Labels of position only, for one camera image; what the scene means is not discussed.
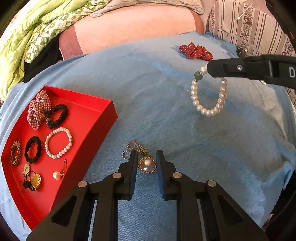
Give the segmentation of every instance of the pendant necklace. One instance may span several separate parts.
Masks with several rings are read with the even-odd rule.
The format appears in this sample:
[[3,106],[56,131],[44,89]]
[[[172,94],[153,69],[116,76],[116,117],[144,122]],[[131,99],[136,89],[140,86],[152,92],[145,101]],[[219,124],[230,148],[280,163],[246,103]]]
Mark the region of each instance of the pendant necklace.
[[152,158],[152,155],[144,147],[143,143],[137,140],[130,141],[126,145],[126,150],[122,153],[122,158],[128,160],[125,156],[126,153],[136,150],[139,155],[143,157],[138,160],[138,168],[142,173],[153,173],[156,170],[156,161]]

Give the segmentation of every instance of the red polka dot scrunchie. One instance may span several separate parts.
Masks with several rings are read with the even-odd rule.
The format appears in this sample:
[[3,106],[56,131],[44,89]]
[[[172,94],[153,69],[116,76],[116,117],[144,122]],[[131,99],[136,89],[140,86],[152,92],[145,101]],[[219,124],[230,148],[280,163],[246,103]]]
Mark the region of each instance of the red polka dot scrunchie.
[[181,45],[179,50],[185,53],[189,59],[199,58],[205,61],[213,59],[213,55],[205,47],[200,45],[195,46],[192,42],[189,45]]

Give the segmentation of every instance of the white pearl bracelet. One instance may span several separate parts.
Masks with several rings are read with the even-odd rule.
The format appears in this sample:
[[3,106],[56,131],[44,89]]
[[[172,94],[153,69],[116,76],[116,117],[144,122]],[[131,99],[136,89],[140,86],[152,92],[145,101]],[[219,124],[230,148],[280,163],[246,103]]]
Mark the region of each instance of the white pearl bracelet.
[[200,71],[197,71],[194,74],[194,79],[192,81],[192,86],[191,86],[191,99],[193,100],[193,105],[196,106],[196,109],[200,111],[202,115],[205,115],[207,117],[212,117],[212,116],[215,116],[216,114],[219,114],[224,107],[225,99],[227,98],[227,80],[225,78],[221,78],[221,87],[220,87],[218,103],[213,109],[207,110],[203,108],[203,106],[198,101],[198,97],[197,97],[198,81],[203,79],[204,74],[207,74],[207,66],[201,67]]
[[[49,139],[56,133],[60,132],[60,131],[64,131],[67,133],[68,135],[68,138],[69,138],[69,143],[68,145],[63,149],[61,150],[58,154],[54,155],[54,154],[51,154],[50,151],[49,151],[49,148],[48,148],[48,141]],[[50,133],[46,139],[45,139],[45,150],[46,150],[46,153],[49,157],[53,158],[53,159],[57,159],[57,158],[60,158],[62,155],[64,155],[69,149],[70,147],[72,146],[72,142],[73,142],[73,137],[70,133],[70,131],[64,127],[60,127],[58,129],[55,129],[52,133]]]

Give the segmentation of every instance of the black scrunchie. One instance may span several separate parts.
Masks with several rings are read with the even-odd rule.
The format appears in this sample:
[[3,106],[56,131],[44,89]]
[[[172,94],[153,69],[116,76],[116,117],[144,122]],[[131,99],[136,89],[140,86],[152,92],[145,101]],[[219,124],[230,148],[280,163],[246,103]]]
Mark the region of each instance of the black scrunchie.
[[30,189],[31,191],[36,191],[37,189],[34,188],[31,184],[30,181],[28,181],[28,177],[30,175],[30,173],[33,171],[29,171],[26,175],[26,180],[24,179],[24,181],[20,181],[20,183],[22,183],[22,186],[24,187],[24,189],[22,190],[22,194],[25,195],[26,194],[26,189]]
[[[37,144],[37,153],[36,153],[36,156],[33,157],[33,158],[30,158],[29,155],[28,155],[28,150],[29,148],[32,146],[32,144],[36,142]],[[39,139],[39,137],[36,137],[36,136],[33,136],[29,139],[29,141],[27,142],[26,144],[26,148],[25,148],[25,158],[26,158],[26,161],[29,162],[29,163],[34,163],[36,161],[38,161],[38,159],[40,158],[41,156],[41,151],[42,151],[42,146],[41,146],[41,140]]]
[[[53,112],[57,112],[58,110],[62,110],[61,116],[56,120],[52,121],[50,117],[52,116]],[[46,113],[46,124],[49,129],[57,128],[60,124],[64,122],[67,117],[68,109],[67,106],[64,104],[58,104],[53,107],[50,111]]]

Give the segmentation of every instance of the bed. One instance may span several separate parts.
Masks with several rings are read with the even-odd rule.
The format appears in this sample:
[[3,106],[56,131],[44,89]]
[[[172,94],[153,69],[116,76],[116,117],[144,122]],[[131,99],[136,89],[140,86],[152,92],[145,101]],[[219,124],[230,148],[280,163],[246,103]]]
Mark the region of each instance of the bed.
[[[137,139],[153,155],[163,149],[166,159],[193,180],[216,180],[262,226],[295,171],[295,108],[284,87],[229,78],[223,111],[210,119],[202,116],[192,105],[190,87],[206,62],[189,60],[179,51],[190,42],[206,47],[214,59],[237,56],[234,45],[194,31],[75,56],[17,84],[0,108],[0,153],[18,116],[44,85],[112,99],[118,119],[86,181],[115,172],[124,162],[125,145]],[[217,101],[219,81],[206,75],[200,82],[199,98],[206,108]],[[30,230],[2,168],[0,183],[0,212],[23,241]],[[162,200],[156,173],[138,173],[133,199],[119,202],[118,240],[167,241],[175,236],[175,202]]]

